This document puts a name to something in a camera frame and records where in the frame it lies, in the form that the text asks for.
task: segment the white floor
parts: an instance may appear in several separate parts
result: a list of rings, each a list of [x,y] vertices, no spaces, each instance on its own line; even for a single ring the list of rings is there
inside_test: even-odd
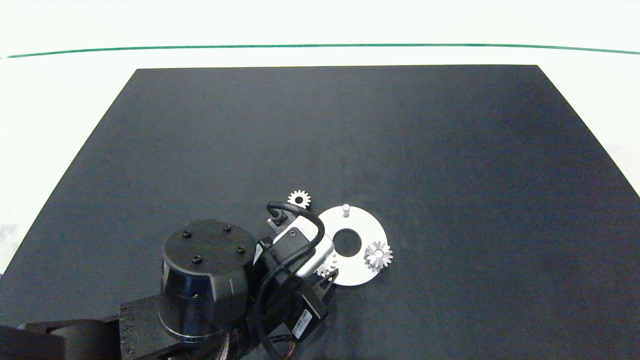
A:
[[[640,51],[638,2],[0,2],[0,273],[138,68],[536,64],[640,192],[640,54],[519,47],[97,51],[250,44],[524,44]]]

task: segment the white disk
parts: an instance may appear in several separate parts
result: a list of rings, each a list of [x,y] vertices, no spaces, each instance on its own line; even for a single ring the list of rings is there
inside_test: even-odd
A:
[[[336,252],[335,266],[339,272],[335,283],[343,286],[356,286],[376,277],[379,271],[372,270],[367,266],[365,250],[374,241],[387,243],[387,235],[378,220],[366,210],[348,204],[327,209],[320,214],[320,220],[324,223],[325,235],[331,240],[338,231],[350,229],[359,235],[362,242],[360,250],[354,256],[342,256]]]

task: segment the black cylindrical motor housing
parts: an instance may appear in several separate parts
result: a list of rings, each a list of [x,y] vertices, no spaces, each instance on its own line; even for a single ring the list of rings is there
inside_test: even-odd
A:
[[[244,315],[255,239],[241,227],[199,220],[163,246],[159,316],[184,341],[203,341]]]

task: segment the gear teeth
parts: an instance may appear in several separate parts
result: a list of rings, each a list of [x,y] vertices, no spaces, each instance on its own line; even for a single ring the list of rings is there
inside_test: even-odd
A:
[[[297,198],[301,198],[301,202],[296,202]],[[303,209],[307,209],[311,205],[311,195],[304,190],[296,190],[289,194],[289,199],[287,200],[289,204],[297,205]]]
[[[336,260],[335,251],[333,251],[331,254],[327,255],[324,263],[320,264],[320,266],[314,271],[314,273],[320,275],[321,277],[325,277],[336,269],[337,263],[338,261]]]
[[[387,243],[376,241],[369,245],[364,252],[365,264],[372,271],[380,271],[391,264],[391,259],[394,258],[392,253],[393,251]]]

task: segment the black mat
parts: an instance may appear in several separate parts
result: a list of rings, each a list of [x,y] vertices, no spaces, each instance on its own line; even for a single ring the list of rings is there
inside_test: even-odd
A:
[[[302,359],[640,357],[640,199],[535,66],[138,70],[0,281],[0,323],[113,314],[159,291],[168,231],[270,235],[264,205],[299,188],[369,210],[395,256]]]

